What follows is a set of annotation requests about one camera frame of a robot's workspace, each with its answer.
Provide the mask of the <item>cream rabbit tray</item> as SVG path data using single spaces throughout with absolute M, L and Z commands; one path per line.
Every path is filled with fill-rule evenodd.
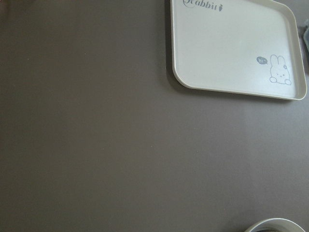
M 274 0 L 172 0 L 172 68 L 190 89 L 302 100 L 296 19 Z

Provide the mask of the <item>grey folded cloth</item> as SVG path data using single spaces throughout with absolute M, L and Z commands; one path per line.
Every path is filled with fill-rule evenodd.
M 304 25 L 300 26 L 299 29 L 300 29 L 300 33 L 303 38 L 303 41 L 306 45 L 306 49 L 308 51 L 309 50 L 309 20 L 307 19 L 304 22 Z

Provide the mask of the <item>white round plate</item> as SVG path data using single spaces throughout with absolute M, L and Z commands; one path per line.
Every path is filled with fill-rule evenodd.
M 259 221 L 249 227 L 245 232 L 305 232 L 293 221 L 284 218 L 269 218 Z

